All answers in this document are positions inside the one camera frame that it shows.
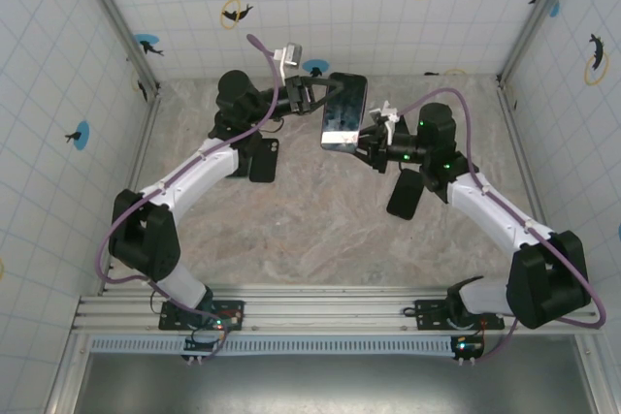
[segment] granite floor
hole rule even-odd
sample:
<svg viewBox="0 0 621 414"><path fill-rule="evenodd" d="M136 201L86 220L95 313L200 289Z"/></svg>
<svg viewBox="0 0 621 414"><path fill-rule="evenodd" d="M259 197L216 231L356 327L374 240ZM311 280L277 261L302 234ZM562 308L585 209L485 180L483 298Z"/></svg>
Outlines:
<svg viewBox="0 0 621 414"><path fill-rule="evenodd" d="M255 80L258 89L268 80ZM516 205L528 201L496 94L494 77L370 77L367 111L383 100L402 108L440 86L466 96L473 114L474 162ZM217 80L171 80L141 170L149 185L183 161L212 129ZM464 116L453 108L458 147ZM417 112L408 115L409 127ZM386 213L398 177L319 146L321 111L289 116L277 179L220 181L180 222L181 260L206 283L447 285L507 273L509 259L465 215L425 192L411 221ZM266 129L276 128L269 122Z"/></svg>

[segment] dolphin sticker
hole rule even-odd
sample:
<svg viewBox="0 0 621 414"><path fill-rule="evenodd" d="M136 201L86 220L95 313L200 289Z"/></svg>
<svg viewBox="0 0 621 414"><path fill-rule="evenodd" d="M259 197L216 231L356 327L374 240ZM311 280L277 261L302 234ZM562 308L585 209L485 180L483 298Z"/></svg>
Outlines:
<svg viewBox="0 0 621 414"><path fill-rule="evenodd" d="M602 59L604 58L604 43L602 42L602 38L597 38L594 34L591 35L589 43L595 43L595 53L593 54L595 62L593 62L593 71L596 71L600 68Z"/></svg>
<svg viewBox="0 0 621 414"><path fill-rule="evenodd" d="M141 82L138 81L138 87L141 91L143 91L143 97L145 98L145 102L148 102L148 97L147 97L147 90L145 89L145 87L143 86L143 84Z"/></svg>
<svg viewBox="0 0 621 414"><path fill-rule="evenodd" d="M229 18L231 21L239 21L240 19L245 18L246 15L248 15L248 12L250 11L250 9L252 9L252 6L249 4L245 4L245 10L240 12L240 17L237 18L237 10L234 10L233 12L227 12L226 10L224 12L222 12L222 14Z"/></svg>
<svg viewBox="0 0 621 414"><path fill-rule="evenodd" d="M90 127L88 126L88 122L83 120L78 124L76 131L70 135L65 135L65 138L67 138L67 143L73 141L74 147L77 150L83 150L86 147L86 143L88 143L89 136Z"/></svg>
<svg viewBox="0 0 621 414"><path fill-rule="evenodd" d="M152 34L141 33L141 34L135 34L134 38L136 38L136 41L138 41L138 44L140 44L143 47L145 54L151 52L151 53L156 53L158 55L164 56L163 50L155 50L155 48L153 48L154 44L159 43L159 38L157 36L153 36Z"/></svg>

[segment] metal frame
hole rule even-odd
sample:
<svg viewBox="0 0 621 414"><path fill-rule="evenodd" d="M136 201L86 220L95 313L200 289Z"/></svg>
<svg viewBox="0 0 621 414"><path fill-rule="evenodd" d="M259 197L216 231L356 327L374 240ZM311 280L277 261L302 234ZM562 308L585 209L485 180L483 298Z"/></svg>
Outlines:
<svg viewBox="0 0 621 414"><path fill-rule="evenodd" d="M116 37L122 43L123 48L127 52L129 59L136 68L136 73L140 77L141 83L148 89L152 95L157 94L157 79L145 59L145 55L140 50L138 43L134 40L134 36L123 18L116 2L114 0L98 0L99 6L103 10L106 18L110 22Z"/></svg>
<svg viewBox="0 0 621 414"><path fill-rule="evenodd" d="M522 28L522 32L511 50L511 55L501 71L501 87L505 87L507 81L515 73L520 60L526 53L531 42L535 39L541 25L547 18L556 1L557 0L537 0L533 12L526 21L524 28Z"/></svg>
<svg viewBox="0 0 621 414"><path fill-rule="evenodd" d="M545 213L541 207L533 175L526 160L519 133L517 132L513 112L511 111L507 95L501 87L498 89L498 97L511 144L515 151L515 157L520 168L520 174L522 174L522 180L524 181L529 203L531 204L533 218L546 225ZM618 387L610 386L603 363L603 360L610 360L610 352L608 348L602 348L597 343L598 338L604 338L604 335L601 331L592 334L574 331L573 334L576 352L579 360L582 362L585 386L591 390L594 412L599 414L618 414L621 412L621 393L615 393L615 391L619 391Z"/></svg>
<svg viewBox="0 0 621 414"><path fill-rule="evenodd" d="M155 94L155 76L133 40L131 31L114 0L99 1L136 67L141 81ZM543 210L503 87L506 80L514 73L526 48L532 42L555 1L539 0L536 4L503 69L499 89L499 101L511 143L529 195L533 216L537 220L543 220ZM159 99L153 102L144 122L141 143L134 158L134 170L129 178L130 186L135 186L137 183L159 102ZM241 299L246 302L245 330L230 336L232 344L238 344L238 346L232 346L228 355L239 355L240 351L236 353L234 348L245 347L244 344L250 345L248 347L253 350L260 349L262 346L257 346L261 344L257 343L260 341L276 344L287 341L305 341L306 344L311 344L313 341L365 341L374 342L384 349L392 348L386 345L393 344L391 342L395 341L401 342L394 343L397 345L405 344L401 346L401 349L397 348L398 352L401 351L400 354L412 354L408 353L412 351L412 347L416 350L425 344L430 344L430 347L434 344L441 346L446 338L455 334L453 331L421 332L416 327L415 319L401 314L401 309L416 299L443 298L444 289L251 285L221 285L212 288L219 299ZM142 351L144 353L147 351L151 354L183 354L180 343L184 341L189 332L159 331L158 316L150 310L149 297L148 288L127 284L102 287L102 296L81 299L74 329L68 340L49 399L47 414L74 412L80 389L88 374L88 361L91 353L102 351ZM155 310L158 310L163 301L160 297L154 298ZM572 314L575 318L585 320L594 315L593 306ZM512 324L512 318L507 317L505 320L507 327ZM489 332L489 334L501 333L503 332ZM580 355L585 380L591 388L595 407L600 413L618 412L620 409L616 408L615 398L606 383L605 368L600 351L597 350L596 338L599 333L554 322L534 331L519 328L515 337L528 337L534 334L575 334L576 351ZM202 337L209 338L210 336L208 333L202 333ZM414 346L406 348L408 343L414 342L416 342ZM227 355L227 351L223 350L222 355ZM438 355L448 356L442 351Z"/></svg>

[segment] grid pattern wall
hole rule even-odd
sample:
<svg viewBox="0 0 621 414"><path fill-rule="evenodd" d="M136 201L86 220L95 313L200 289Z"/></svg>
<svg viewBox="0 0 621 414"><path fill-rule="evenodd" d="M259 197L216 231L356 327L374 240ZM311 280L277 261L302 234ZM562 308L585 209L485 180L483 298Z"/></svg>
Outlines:
<svg viewBox="0 0 621 414"><path fill-rule="evenodd" d="M621 0L560 0L509 87L548 222L584 244L621 365Z"/></svg>
<svg viewBox="0 0 621 414"><path fill-rule="evenodd" d="M96 0L0 0L0 412L42 412L147 112Z"/></svg>
<svg viewBox="0 0 621 414"><path fill-rule="evenodd" d="M165 80L236 67L267 76L247 33L269 48L301 44L322 72L498 73L534 0L115 1L133 32L155 41L147 58Z"/></svg>

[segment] purple cable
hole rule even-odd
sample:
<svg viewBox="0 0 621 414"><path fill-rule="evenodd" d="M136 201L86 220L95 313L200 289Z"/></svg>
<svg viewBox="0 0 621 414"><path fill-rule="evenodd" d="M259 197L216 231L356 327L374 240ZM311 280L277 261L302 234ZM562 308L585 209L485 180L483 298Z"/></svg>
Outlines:
<svg viewBox="0 0 621 414"><path fill-rule="evenodd" d="M466 159L468 161L468 171L470 172L470 175L473 177L473 180L476 186L478 186L479 189L482 189L483 183L480 181L480 179L478 179L478 176L476 175L476 172L474 171L474 165L473 165L472 119L470 116L470 110L468 109L468 104L466 104L466 99L464 98L461 92L459 92L457 89L454 89L452 87L441 87L439 89L436 89L435 91L430 92L429 94L424 95L423 97L418 99L416 102L414 102L410 106L407 106L402 111L399 111L397 115L398 116L404 115L408 113L409 111L412 111L416 109L417 107L421 106L424 102L428 101L432 97L435 97L438 94L441 94L443 92L450 92L454 94L455 96L457 96L457 99L459 99L462 109L464 110L464 116L466 117ZM517 223L520 224L520 226L526 228L526 220L520 217L520 215L518 215L518 213L515 212L515 210L513 210L510 206L508 206L507 203L505 203L502 199L498 198L498 196L496 196L492 192L488 192L486 195L489 196L489 198L492 201L494 201L498 206L500 206L503 210L505 210L511 217L513 217L517 221ZM577 327L582 327L586 329L600 328L605 323L606 312L604 308L604 303L602 302L602 299L598 296L593 286L591 286L591 284L584 278L584 276L582 276L582 273L580 273L580 271L576 267L574 267L573 264L570 261L568 261L567 258L563 254L561 254L561 252L556 247L550 244L550 242L547 241L544 237L542 237L534 228L528 227L526 228L526 230L531 235L533 235L533 237L535 237L537 241L543 244L543 246L548 251L550 251L554 255L554 257L556 257L561 262L561 264L563 264L572 273L575 279L578 280L580 285L591 296L591 298L593 299L593 302L595 303L596 308L598 309L598 312L600 313L600 318L598 319L597 322L580 322L577 320L568 319L567 317L561 317L557 320L559 322L575 325ZM512 330L509 331L509 334L512 334L515 331L515 328L513 327L511 327Z"/></svg>
<svg viewBox="0 0 621 414"><path fill-rule="evenodd" d="M503 349L505 349L508 343L511 341L511 337L515 333L515 329L517 329L517 319L513 320L513 325L511 325L511 327L508 329L505 337L501 339L496 346L494 346L494 349L492 349L489 353L485 353L480 358L476 359L476 361L478 363L487 361L488 359L491 359L492 356L500 353Z"/></svg>
<svg viewBox="0 0 621 414"><path fill-rule="evenodd" d="M231 138L230 140L227 141L223 141L222 143L218 143L213 147L210 147L209 149L205 150L204 152L202 152L200 155L197 155L194 159L190 160L185 166L183 166L176 174L174 174L173 176L171 176L171 178L166 181L164 183L164 189L169 188L175 181L177 181L182 175L186 174L187 171L189 171L190 169L192 169L192 167L194 167L199 161L203 160L204 157L216 152L217 150L221 149L222 147L225 147L227 145L230 145L232 143L236 143L239 140L242 140L243 138L247 138L248 136L250 136L252 133L255 133L257 131L259 131L261 129L261 127L263 125L265 125L265 123L267 123L267 121L270 119L270 117L272 116L272 113L274 113L274 109L276 108L277 102L278 102L278 88L280 86L280 81L278 79L278 72L276 69L276 66L274 65L274 62L272 61L272 57L274 56L273 52L270 52L269 50L267 50L265 48L265 46L263 46L263 44L261 43L261 41L259 41L255 36L253 36L252 34L248 34L246 36L246 38L248 39L248 41L255 46L256 48L258 48L263 55L265 55L265 58L268 61L268 65L270 66L271 70L272 70L272 76L274 78L274 96L272 97L272 104L270 105L270 108L268 109L267 113L265 114L265 116L261 119L261 121L259 121L254 127L250 128L249 130L241 133L240 135ZM138 210L139 208L141 208L142 206L144 206L146 203L148 203L151 199L153 199L155 196L157 196L158 194L161 194L162 190L161 189L156 189L155 191L153 191L152 193L149 193L148 195L144 196L139 202L137 202L136 204L132 205L130 208L128 208L127 210L125 210L118 218L117 220L115 220L112 224L112 226L110 227L110 230L108 230L108 232L104 235L104 239L102 240L101 244L99 245L99 248L97 249L97 253L95 254L95 272L97 273L97 276L99 278L101 278L104 282L106 283L112 283L112 284L117 284L117 283L127 283L128 281L132 281L132 280L142 280L142 281L147 281L149 283L149 285L157 292L159 292L160 294L162 294L163 296L166 296L167 299L170 300L171 303L173 303L174 305L176 305L177 307L180 307L184 310L187 310L188 312L194 312L196 314L200 314L200 315L204 315L210 318L213 318L214 314L209 314L208 312L202 311L202 310L198 310L198 309L192 309L191 307L188 307L180 302L178 302L177 300L168 297L161 288L159 288L155 283L151 282L146 276L144 275L129 275L129 276L125 276L123 278L109 278L108 276L106 276L105 273L102 272L102 259L104 256L104 250L106 249L106 244L108 243L108 241L110 240L110 237L113 235L114 231L119 227L119 225L121 223L123 223L125 220L127 220L127 218L134 213L136 210ZM215 350L212 354L215 354L217 351L219 351L219 349L222 347L222 345L224 344L224 341L226 340L226 330L224 332L225 337L222 340L222 342L220 343L220 345L218 345L217 350Z"/></svg>

